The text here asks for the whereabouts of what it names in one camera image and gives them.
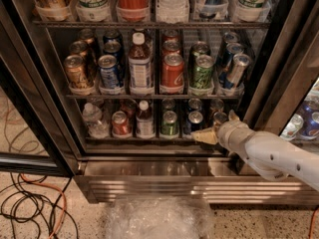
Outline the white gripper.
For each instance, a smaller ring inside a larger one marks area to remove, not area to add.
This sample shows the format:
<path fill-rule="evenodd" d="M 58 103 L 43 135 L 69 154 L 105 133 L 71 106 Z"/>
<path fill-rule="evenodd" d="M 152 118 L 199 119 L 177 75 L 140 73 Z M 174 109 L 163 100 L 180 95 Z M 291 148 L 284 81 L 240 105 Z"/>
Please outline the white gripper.
<path fill-rule="evenodd" d="M 219 144 L 229 150 L 237 153 L 241 158 L 247 158 L 245 143 L 254 134 L 254 131 L 248 125 L 239 120 L 239 116 L 234 110 L 228 113 L 228 122 L 223 123 L 216 132 L 212 127 L 193 131 L 191 137 L 198 142 L 211 145 Z"/>

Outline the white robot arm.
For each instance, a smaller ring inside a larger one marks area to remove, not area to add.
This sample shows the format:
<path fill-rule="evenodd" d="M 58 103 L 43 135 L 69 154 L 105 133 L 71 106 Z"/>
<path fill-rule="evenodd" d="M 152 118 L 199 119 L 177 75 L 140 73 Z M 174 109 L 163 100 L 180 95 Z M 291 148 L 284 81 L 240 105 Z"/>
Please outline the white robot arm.
<path fill-rule="evenodd" d="M 220 126 L 194 131 L 198 142 L 219 143 L 234 152 L 269 181 L 279 181 L 292 175 L 315 190 L 319 190 L 319 155 L 306 151 L 268 131 L 255 131 L 241 121 L 234 111 Z"/>

